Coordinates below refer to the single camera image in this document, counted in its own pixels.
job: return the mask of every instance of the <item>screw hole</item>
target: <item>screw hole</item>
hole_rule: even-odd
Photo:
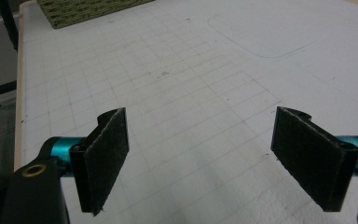
[[[25,170],[23,170],[22,176],[34,177],[34,176],[42,174],[43,172],[45,172],[45,170],[46,170],[45,164],[33,165],[33,166],[30,166],[30,167],[26,168]]]

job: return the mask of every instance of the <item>turquoise anodized part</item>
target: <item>turquoise anodized part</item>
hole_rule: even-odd
[[[72,167],[71,158],[69,157],[69,149],[78,144],[84,137],[62,137],[57,140],[51,149],[51,156],[59,157],[66,164]]]

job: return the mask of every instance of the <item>white table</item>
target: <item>white table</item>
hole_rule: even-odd
[[[105,212],[72,223],[356,223],[358,178],[323,213],[269,150],[275,109],[358,134],[358,1],[157,0],[53,30],[21,6],[17,167],[126,106],[131,152]]]

